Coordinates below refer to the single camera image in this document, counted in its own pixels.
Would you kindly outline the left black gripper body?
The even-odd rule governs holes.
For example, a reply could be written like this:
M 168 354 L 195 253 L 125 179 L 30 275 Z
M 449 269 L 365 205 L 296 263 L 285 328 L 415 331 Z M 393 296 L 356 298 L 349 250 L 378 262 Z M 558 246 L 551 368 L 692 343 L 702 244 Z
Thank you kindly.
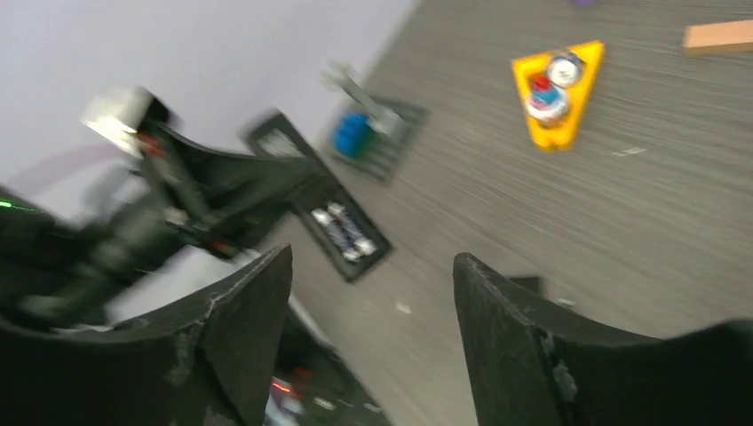
M 147 183 L 147 194 L 126 208 L 126 240 L 129 250 L 145 259 L 168 259 L 182 248 L 170 245 L 172 225 L 184 225 L 189 213 L 170 196 L 170 188 L 181 174 L 170 165 L 170 123 L 152 122 L 140 135 L 142 143 L 139 173 Z M 245 248 L 199 248 L 221 259 L 232 259 Z

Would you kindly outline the black remote control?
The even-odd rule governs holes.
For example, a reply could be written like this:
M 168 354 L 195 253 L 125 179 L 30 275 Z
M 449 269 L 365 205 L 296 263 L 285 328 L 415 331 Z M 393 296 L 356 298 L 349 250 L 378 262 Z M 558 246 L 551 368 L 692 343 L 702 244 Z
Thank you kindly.
M 347 282 L 387 257 L 392 244 L 282 112 L 247 125 L 242 141 L 258 156 L 308 160 L 316 174 L 293 196 L 291 212 Z

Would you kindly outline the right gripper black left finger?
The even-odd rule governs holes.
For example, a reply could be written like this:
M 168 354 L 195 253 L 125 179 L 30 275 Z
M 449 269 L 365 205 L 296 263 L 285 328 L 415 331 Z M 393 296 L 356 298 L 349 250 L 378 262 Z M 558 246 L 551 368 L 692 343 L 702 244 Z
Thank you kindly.
M 4 425 L 259 425 L 292 281 L 280 246 L 106 331 L 1 323 Z

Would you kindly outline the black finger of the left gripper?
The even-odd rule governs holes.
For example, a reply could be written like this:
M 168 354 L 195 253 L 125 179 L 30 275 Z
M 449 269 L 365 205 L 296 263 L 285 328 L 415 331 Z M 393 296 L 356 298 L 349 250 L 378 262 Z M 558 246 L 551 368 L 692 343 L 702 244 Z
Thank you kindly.
M 173 248 L 252 248 L 305 197 L 329 186 L 320 164 L 305 157 L 233 154 L 170 134 L 170 165 L 181 181 L 170 196 L 189 213 L 172 225 Z

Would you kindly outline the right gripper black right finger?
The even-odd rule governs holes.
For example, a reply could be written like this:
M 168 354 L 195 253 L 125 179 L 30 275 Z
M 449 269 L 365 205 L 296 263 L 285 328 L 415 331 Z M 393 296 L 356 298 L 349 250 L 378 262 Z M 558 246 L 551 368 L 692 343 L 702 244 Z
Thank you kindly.
M 481 425 L 749 425 L 752 323 L 655 338 L 588 319 L 469 253 L 454 300 Z

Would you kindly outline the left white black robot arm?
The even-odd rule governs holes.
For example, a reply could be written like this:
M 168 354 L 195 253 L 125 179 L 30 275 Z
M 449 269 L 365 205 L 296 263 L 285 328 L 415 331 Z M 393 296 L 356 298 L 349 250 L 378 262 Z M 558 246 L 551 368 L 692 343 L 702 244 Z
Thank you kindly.
M 146 191 L 80 229 L 36 209 L 2 209 L 2 256 L 51 274 L 3 296 L 4 313 L 41 329 L 82 323 L 187 246 L 237 257 L 329 178 L 315 160 L 219 151 L 161 120 L 144 123 L 137 148 Z

